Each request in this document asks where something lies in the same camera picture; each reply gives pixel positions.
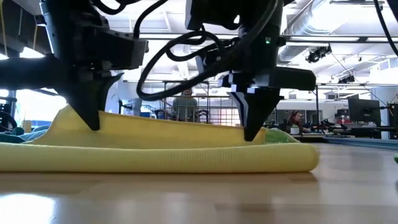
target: person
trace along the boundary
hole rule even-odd
[[[290,115],[290,118],[287,122],[287,131],[290,132],[290,129],[293,125],[297,125],[300,128],[300,133],[310,133],[311,129],[304,128],[301,124],[301,113],[299,111],[293,111]]]
[[[184,90],[181,96],[183,97],[176,97],[173,100],[173,114],[176,121],[195,122],[198,102],[192,97],[192,89]]]

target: computer monitor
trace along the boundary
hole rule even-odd
[[[380,103],[377,100],[348,99],[349,119],[381,125]]]

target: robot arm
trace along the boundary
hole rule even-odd
[[[43,15],[37,18],[37,23],[46,27],[53,54],[0,62],[0,70],[7,71],[1,74],[4,78],[0,87],[14,90],[52,87],[92,130],[99,130],[98,110],[104,110],[110,86],[122,75],[112,77],[110,71],[142,65],[147,41],[139,38],[139,24],[166,1],[157,1],[144,11],[130,34],[111,30],[95,6],[107,14],[117,14],[138,0],[117,0],[120,3],[117,9],[108,8],[100,0],[42,0]],[[143,100],[159,100],[229,71],[220,85],[231,87],[230,95],[238,104],[245,140],[252,141],[281,99],[281,88],[315,88],[311,71],[277,67],[278,48],[285,43],[279,35],[282,9],[291,1],[187,0],[186,27],[194,31],[171,40],[148,63],[138,83],[138,95]],[[233,22],[237,16],[239,24]],[[239,37],[220,41],[204,30],[205,23],[239,29]],[[177,57],[170,51],[176,44],[198,45],[206,39],[214,40],[215,44],[189,57]],[[144,93],[146,76],[162,54],[178,61],[196,57],[201,74],[165,92]]]
[[[398,22],[398,2],[394,0],[387,0],[387,2]]]

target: green cloth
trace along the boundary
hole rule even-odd
[[[268,129],[266,132],[266,143],[265,144],[279,144],[279,143],[297,143],[291,135],[287,134],[278,129]]]

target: spotlight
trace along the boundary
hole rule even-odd
[[[305,58],[309,63],[318,62],[321,58],[326,57],[327,54],[331,53],[330,45],[327,47],[317,47],[315,50],[310,50],[310,55]]]
[[[338,84],[348,84],[353,82],[355,82],[354,75],[348,75],[347,77],[343,77],[338,80]]]

